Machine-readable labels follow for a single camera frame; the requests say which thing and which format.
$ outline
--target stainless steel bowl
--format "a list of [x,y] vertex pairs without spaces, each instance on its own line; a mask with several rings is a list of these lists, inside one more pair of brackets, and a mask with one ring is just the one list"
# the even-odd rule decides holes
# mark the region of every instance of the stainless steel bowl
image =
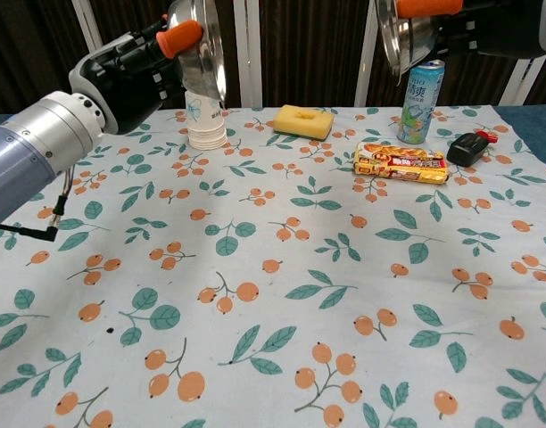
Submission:
[[386,57],[399,85],[401,75],[434,49],[437,28],[429,17],[399,19],[395,0],[377,0],[376,13]]
[[203,27],[203,36],[197,45],[178,55],[182,84],[194,94],[225,102],[226,71],[214,0],[176,0],[170,5],[169,29],[188,20]]

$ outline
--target blue can label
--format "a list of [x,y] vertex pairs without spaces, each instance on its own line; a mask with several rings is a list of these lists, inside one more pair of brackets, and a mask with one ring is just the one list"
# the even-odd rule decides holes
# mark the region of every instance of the blue can label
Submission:
[[410,72],[398,132],[404,143],[422,144],[426,140],[442,81],[441,61],[428,62]]

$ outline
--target sponge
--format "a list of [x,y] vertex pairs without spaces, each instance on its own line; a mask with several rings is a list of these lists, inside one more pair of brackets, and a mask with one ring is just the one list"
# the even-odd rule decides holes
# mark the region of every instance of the sponge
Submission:
[[334,118],[328,111],[284,105],[273,119],[273,129],[284,134],[324,140],[333,126]]

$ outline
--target floral tablecloth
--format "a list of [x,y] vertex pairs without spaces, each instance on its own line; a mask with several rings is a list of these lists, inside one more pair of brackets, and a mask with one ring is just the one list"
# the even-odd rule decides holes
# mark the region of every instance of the floral tablecloth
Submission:
[[546,166],[442,107],[425,147],[499,142],[446,185],[356,177],[400,109],[329,110],[324,142],[227,111],[213,152],[156,112],[79,163],[56,243],[0,232],[0,427],[546,426]]

